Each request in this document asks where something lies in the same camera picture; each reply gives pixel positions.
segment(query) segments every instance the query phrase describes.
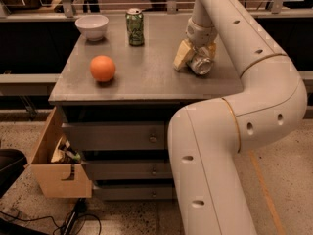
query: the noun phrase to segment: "wooden drawer front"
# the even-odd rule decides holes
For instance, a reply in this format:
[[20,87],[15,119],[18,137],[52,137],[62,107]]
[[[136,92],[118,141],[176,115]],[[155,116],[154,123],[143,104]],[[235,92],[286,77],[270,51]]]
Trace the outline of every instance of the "wooden drawer front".
[[169,162],[84,162],[90,180],[172,178]]
[[94,186],[93,196],[106,201],[118,200],[170,200],[176,199],[175,188],[168,184],[164,185],[127,185],[119,187]]
[[64,123],[71,146],[87,150],[164,149],[163,122]]

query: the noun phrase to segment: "soda can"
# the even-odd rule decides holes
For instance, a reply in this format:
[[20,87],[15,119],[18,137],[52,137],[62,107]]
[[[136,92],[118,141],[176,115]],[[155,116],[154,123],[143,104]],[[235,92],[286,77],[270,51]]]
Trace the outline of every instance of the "soda can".
[[144,14],[138,8],[131,8],[126,12],[126,26],[130,45],[139,46],[145,43]]

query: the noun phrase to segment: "floor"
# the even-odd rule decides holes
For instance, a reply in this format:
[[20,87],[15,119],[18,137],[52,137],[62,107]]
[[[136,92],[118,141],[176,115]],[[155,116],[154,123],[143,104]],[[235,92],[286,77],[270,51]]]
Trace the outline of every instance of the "floor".
[[[42,110],[29,121],[26,111],[1,111],[1,147],[20,149],[31,158],[48,113]],[[304,119],[281,141],[234,157],[259,235],[313,234],[312,136],[313,121]],[[28,166],[0,200],[0,210],[21,211],[25,219],[51,215],[61,225],[74,203],[73,199],[45,198]],[[101,220],[101,234],[184,234],[175,200],[105,202],[91,198],[87,199],[87,213]],[[56,229],[50,219],[17,223],[47,234]],[[72,234],[99,234],[99,228],[99,222],[88,216],[87,220],[81,218]]]

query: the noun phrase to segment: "bowl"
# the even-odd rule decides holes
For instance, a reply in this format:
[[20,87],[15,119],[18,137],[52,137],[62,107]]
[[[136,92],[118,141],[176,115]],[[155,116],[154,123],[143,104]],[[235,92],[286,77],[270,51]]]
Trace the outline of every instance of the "bowl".
[[79,32],[90,41],[104,38],[108,23],[109,19],[104,15],[86,15],[75,21]]

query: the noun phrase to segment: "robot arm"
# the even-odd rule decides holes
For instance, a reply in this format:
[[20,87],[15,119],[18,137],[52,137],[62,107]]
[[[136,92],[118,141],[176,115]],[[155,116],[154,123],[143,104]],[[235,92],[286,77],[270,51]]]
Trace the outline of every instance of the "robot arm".
[[232,157],[295,130],[306,110],[306,90],[284,50],[238,0],[196,0],[190,21],[191,46],[212,41],[214,25],[244,91],[182,108],[169,124],[185,233],[256,234]]

